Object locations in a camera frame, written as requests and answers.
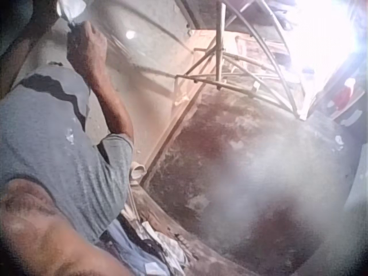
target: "rusty metal floor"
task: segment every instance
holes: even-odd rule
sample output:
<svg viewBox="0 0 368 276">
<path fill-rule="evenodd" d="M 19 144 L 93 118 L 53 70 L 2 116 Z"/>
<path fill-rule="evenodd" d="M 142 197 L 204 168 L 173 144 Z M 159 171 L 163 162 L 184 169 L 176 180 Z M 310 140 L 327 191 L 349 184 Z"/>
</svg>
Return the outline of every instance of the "rusty metal floor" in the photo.
<svg viewBox="0 0 368 276">
<path fill-rule="evenodd" d="M 360 150 L 321 114 L 302 122 L 206 86 L 144 187 L 222 256 L 260 275 L 289 275 L 334 227 Z"/>
</svg>

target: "hand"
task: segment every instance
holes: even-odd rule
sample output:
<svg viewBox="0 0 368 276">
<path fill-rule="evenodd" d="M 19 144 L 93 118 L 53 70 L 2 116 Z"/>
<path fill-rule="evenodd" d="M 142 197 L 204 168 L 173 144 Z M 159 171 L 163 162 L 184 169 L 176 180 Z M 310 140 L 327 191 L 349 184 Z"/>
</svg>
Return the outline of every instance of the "hand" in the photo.
<svg viewBox="0 0 368 276">
<path fill-rule="evenodd" d="M 33 14 L 31 22 L 40 28 L 49 29 L 58 20 L 56 11 L 58 0 L 33 0 Z"/>
<path fill-rule="evenodd" d="M 75 26 L 68 33 L 67 58 L 74 70 L 92 86 L 101 75 L 106 75 L 106 37 L 89 21 Z"/>
</svg>

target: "metal bar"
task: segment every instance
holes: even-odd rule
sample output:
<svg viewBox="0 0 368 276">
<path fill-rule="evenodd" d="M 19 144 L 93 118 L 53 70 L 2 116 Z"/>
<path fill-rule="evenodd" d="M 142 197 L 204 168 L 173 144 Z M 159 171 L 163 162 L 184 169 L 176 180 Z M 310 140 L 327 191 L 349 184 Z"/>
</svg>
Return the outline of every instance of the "metal bar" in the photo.
<svg viewBox="0 0 368 276">
<path fill-rule="evenodd" d="M 243 11 L 245 11 L 246 9 L 248 9 L 250 7 L 250 5 L 253 4 L 255 0 L 245 0 L 245 4 L 241 7 L 240 12 L 242 13 Z M 230 26 L 231 23 L 233 23 L 233 21 L 236 19 L 236 15 L 232 15 L 229 19 L 227 19 L 227 21 L 225 22 L 225 29 L 227 27 Z M 213 38 L 213 40 L 210 42 L 210 44 L 208 45 L 207 49 L 205 51 L 208 51 L 209 49 L 211 49 L 214 46 L 214 43 L 216 42 L 216 36 Z"/>
<path fill-rule="evenodd" d="M 259 66 L 260 68 L 262 68 L 264 70 L 269 70 L 269 71 L 272 71 L 272 72 L 276 72 L 274 67 L 272 67 L 268 64 L 265 64 L 263 62 L 259 62 L 258 60 L 252 59 L 252 58 L 247 57 L 247 56 L 239 56 L 239 55 L 234 55 L 233 53 L 226 53 L 226 52 L 224 52 L 224 56 L 229 56 L 230 58 L 233 58 L 233 59 L 236 59 L 236 60 L 242 60 L 244 62 L 251 63 L 253 65 Z"/>
<path fill-rule="evenodd" d="M 295 115 L 296 118 L 299 117 L 298 115 L 298 109 L 293 97 L 292 92 L 290 91 L 288 84 L 285 81 L 285 78 L 283 77 L 280 67 L 277 64 L 277 62 L 275 61 L 271 51 L 269 50 L 269 48 L 267 47 L 266 43 L 263 41 L 263 39 L 261 38 L 261 36 L 259 35 L 259 33 L 257 32 L 256 29 L 253 28 L 253 26 L 251 24 L 249 24 L 249 22 L 242 16 L 241 13 L 239 13 L 239 11 L 237 11 L 230 3 L 228 0 L 221 0 L 224 4 L 226 4 L 226 6 L 233 12 L 235 13 L 235 15 L 247 26 L 247 28 L 249 29 L 250 33 L 254 36 L 254 38 L 256 39 L 256 41 L 258 42 L 258 44 L 261 46 L 261 48 L 264 50 L 265 54 L 267 55 L 268 59 L 271 61 L 272 65 L 275 67 L 276 73 L 279 75 L 281 83 L 283 85 L 283 88 L 285 89 L 286 95 L 290 101 L 290 104 L 292 105 L 293 108 L 293 114 Z"/>
<path fill-rule="evenodd" d="M 215 80 L 193 78 L 192 76 L 186 76 L 186 75 L 177 75 L 177 78 L 190 79 L 192 81 L 203 82 L 203 83 L 207 83 L 209 85 L 215 85 L 216 87 L 223 87 L 223 88 L 226 88 L 226 89 L 230 89 L 230 90 L 233 90 L 235 92 L 239 92 L 239 93 L 245 94 L 247 96 L 250 96 L 252 98 L 261 99 L 261 100 L 266 101 L 266 102 L 268 102 L 268 103 L 270 103 L 272 105 L 275 105 L 275 106 L 277 106 L 279 108 L 285 109 L 285 107 L 283 105 L 280 105 L 274 99 L 272 99 L 270 97 L 267 97 L 265 95 L 254 94 L 250 90 L 244 89 L 244 88 L 239 87 L 237 85 L 230 85 L 228 83 L 216 82 Z"/>
<path fill-rule="evenodd" d="M 275 27 L 278 35 L 280 36 L 280 39 L 282 40 L 283 44 L 285 45 L 285 48 L 286 48 L 289 56 L 291 57 L 292 56 L 292 52 L 290 50 L 289 44 L 286 42 L 284 31 L 283 31 L 282 26 L 281 26 L 280 22 L 278 21 L 276 15 L 270 9 L 270 7 L 267 5 L 267 3 L 265 2 L 265 0 L 256 0 L 256 1 L 259 4 L 259 6 L 261 7 L 261 9 L 263 9 L 263 11 L 265 13 L 268 13 L 269 16 L 271 17 L 272 23 L 273 23 L 273 25 L 274 25 L 274 27 Z M 298 72 L 297 75 L 298 75 L 299 80 L 300 80 L 300 86 L 301 86 L 302 93 L 305 96 L 306 94 L 305 94 L 305 85 L 304 85 L 303 76 L 301 75 L 301 72 Z"/>
<path fill-rule="evenodd" d="M 216 81 L 221 82 L 223 72 L 223 50 L 224 50 L 224 31 L 225 31 L 225 12 L 226 6 L 221 1 L 216 2 Z"/>
<path fill-rule="evenodd" d="M 247 3 L 245 3 L 242 7 L 241 7 L 241 9 L 239 10 L 239 12 L 244 12 L 246 9 L 248 9 L 249 7 L 250 7 L 250 5 L 252 5 L 253 4 L 253 2 L 254 2 L 255 0 L 247 0 L 247 1 L 245 1 L 245 2 L 247 2 Z M 225 28 L 227 28 L 227 27 L 229 27 L 230 26 L 230 24 L 231 23 L 233 23 L 233 21 L 236 19 L 236 15 L 235 14 L 233 14 L 229 19 L 227 19 L 227 21 L 226 21 L 226 23 L 225 23 Z"/>
<path fill-rule="evenodd" d="M 245 76 L 246 74 L 244 73 L 223 73 L 223 76 Z M 202 74 L 202 75 L 191 75 L 195 78 L 200 78 L 200 77 L 209 77 L 209 76 L 216 76 L 216 74 Z"/>
<path fill-rule="evenodd" d="M 264 81 L 262 81 L 260 78 L 258 78 L 257 76 L 255 76 L 253 73 L 249 72 L 247 69 L 245 69 L 244 67 L 240 66 L 239 64 L 237 64 L 236 62 L 233 62 L 230 58 L 228 57 L 224 57 L 224 59 L 236 66 L 237 68 L 239 68 L 241 71 L 243 71 L 244 73 L 248 74 L 250 77 L 252 77 L 254 80 L 256 80 L 257 82 L 259 82 L 269 93 L 272 94 L 272 96 L 274 96 L 277 101 L 283 105 L 285 108 L 288 108 L 290 111 L 292 111 L 292 106 L 290 105 L 290 103 L 287 102 L 286 99 L 284 99 L 281 95 L 278 94 L 277 91 L 273 90 L 272 88 L 270 88 Z"/>
<path fill-rule="evenodd" d="M 260 8 L 263 9 L 263 11 L 271 17 L 272 24 L 274 25 L 278 35 L 280 36 L 280 39 L 281 39 L 282 43 L 284 43 L 284 45 L 285 45 L 287 53 L 290 56 L 290 48 L 289 48 L 288 44 L 286 43 L 285 36 L 283 35 L 283 29 L 282 29 L 281 24 L 278 21 L 277 17 L 273 13 L 273 11 L 270 9 L 270 7 L 267 5 L 265 0 L 256 0 L 256 1 L 257 1 L 258 5 L 260 6 Z"/>
<path fill-rule="evenodd" d="M 216 47 L 213 47 L 211 50 L 209 50 L 203 57 L 199 59 L 186 73 L 185 75 L 191 73 L 194 69 L 196 69 L 206 58 L 208 58 L 210 55 L 212 55 L 216 50 Z"/>
</svg>

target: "gray t-shirt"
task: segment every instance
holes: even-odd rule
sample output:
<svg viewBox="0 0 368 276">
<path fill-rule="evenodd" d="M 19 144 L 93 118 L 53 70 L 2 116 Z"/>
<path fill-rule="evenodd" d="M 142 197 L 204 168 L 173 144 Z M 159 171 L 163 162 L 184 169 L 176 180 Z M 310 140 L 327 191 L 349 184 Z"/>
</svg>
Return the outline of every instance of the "gray t-shirt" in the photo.
<svg viewBox="0 0 368 276">
<path fill-rule="evenodd" d="M 0 102 L 0 189 L 15 178 L 34 181 L 95 243 L 124 207 L 133 147 L 125 135 L 92 145 L 88 100 L 75 71 L 45 66 Z"/>
</svg>

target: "man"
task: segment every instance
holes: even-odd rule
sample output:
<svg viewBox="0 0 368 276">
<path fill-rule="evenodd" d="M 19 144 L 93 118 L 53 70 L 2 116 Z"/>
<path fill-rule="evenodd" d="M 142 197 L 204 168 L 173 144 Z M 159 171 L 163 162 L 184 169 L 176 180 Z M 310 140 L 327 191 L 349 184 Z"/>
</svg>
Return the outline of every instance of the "man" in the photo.
<svg viewBox="0 0 368 276">
<path fill-rule="evenodd" d="M 124 206 L 133 146 L 104 36 L 77 26 L 68 35 L 75 71 L 44 66 L 8 93 L 55 10 L 55 0 L 33 0 L 30 23 L 1 58 L 1 246 L 21 275 L 130 275 L 93 245 Z M 84 132 L 89 87 L 111 132 L 97 147 Z"/>
</svg>

